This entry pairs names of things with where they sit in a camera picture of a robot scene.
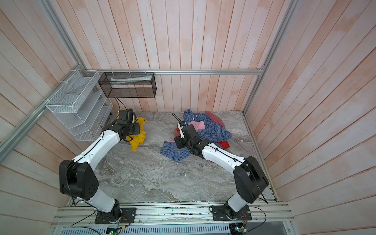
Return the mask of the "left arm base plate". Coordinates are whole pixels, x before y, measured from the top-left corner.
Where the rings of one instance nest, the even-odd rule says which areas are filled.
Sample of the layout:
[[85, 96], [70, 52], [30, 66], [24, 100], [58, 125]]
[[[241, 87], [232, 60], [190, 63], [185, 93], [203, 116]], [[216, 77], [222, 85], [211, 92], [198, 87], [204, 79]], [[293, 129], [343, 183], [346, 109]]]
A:
[[135, 221], [137, 208], [114, 208], [111, 212], [98, 212], [95, 224], [132, 224]]

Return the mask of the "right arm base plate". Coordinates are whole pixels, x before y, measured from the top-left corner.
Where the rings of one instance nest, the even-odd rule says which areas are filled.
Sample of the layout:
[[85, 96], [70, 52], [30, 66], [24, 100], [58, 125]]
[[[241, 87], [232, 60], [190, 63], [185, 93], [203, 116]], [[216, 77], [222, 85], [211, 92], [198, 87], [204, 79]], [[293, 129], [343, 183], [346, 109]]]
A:
[[252, 220], [249, 207], [246, 205], [240, 211], [235, 212], [229, 206], [210, 206], [209, 211], [214, 221], [238, 221]]

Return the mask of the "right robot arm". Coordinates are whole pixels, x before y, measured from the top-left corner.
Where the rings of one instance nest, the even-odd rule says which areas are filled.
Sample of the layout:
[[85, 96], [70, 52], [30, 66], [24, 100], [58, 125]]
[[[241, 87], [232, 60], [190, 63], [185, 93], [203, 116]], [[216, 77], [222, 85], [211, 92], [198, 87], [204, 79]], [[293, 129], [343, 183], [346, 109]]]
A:
[[175, 137], [178, 149], [186, 148], [195, 156], [211, 161], [234, 176], [235, 194], [223, 206], [213, 206], [210, 211], [216, 221], [226, 218], [235, 220], [246, 215], [248, 204], [252, 204], [269, 186], [269, 181], [255, 157], [236, 156], [218, 148], [214, 143], [201, 139], [193, 125], [178, 123], [180, 136]]

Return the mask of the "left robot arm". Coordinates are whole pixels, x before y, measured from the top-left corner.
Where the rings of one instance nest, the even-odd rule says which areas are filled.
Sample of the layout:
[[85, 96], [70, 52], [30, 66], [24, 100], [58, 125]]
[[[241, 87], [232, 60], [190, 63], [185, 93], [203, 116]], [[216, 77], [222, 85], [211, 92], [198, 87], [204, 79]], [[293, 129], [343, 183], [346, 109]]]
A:
[[126, 141], [127, 137], [131, 141], [131, 136], [140, 134], [140, 131], [134, 111], [119, 110], [117, 119], [104, 128], [97, 140], [72, 160], [64, 160], [60, 164], [60, 192], [72, 198], [80, 198], [98, 212], [117, 219], [121, 213], [119, 202], [100, 189], [94, 171], [115, 145]]

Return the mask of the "blue checkered shirt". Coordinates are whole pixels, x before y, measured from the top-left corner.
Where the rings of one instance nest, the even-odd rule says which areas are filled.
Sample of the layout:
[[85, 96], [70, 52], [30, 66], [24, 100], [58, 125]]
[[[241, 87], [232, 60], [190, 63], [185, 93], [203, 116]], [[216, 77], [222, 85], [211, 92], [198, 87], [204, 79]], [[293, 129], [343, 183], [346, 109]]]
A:
[[[224, 149], [221, 143], [232, 138], [232, 133], [226, 130], [222, 120], [211, 112], [194, 113], [189, 109], [184, 112], [184, 120], [194, 126], [201, 139], [208, 140], [219, 148]], [[165, 141], [160, 153], [175, 162], [191, 155], [186, 148], [178, 149], [174, 141]]]

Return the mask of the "yellow printed t-shirt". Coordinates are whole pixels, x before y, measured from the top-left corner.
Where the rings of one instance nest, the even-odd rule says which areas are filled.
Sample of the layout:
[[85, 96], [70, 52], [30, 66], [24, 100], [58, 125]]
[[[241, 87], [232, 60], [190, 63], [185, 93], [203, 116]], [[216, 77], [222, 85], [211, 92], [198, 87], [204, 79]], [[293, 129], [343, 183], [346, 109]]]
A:
[[146, 139], [146, 132], [144, 131], [146, 119], [138, 118], [132, 109], [120, 109], [118, 113], [119, 137], [121, 140], [129, 142], [132, 151], [135, 152]]

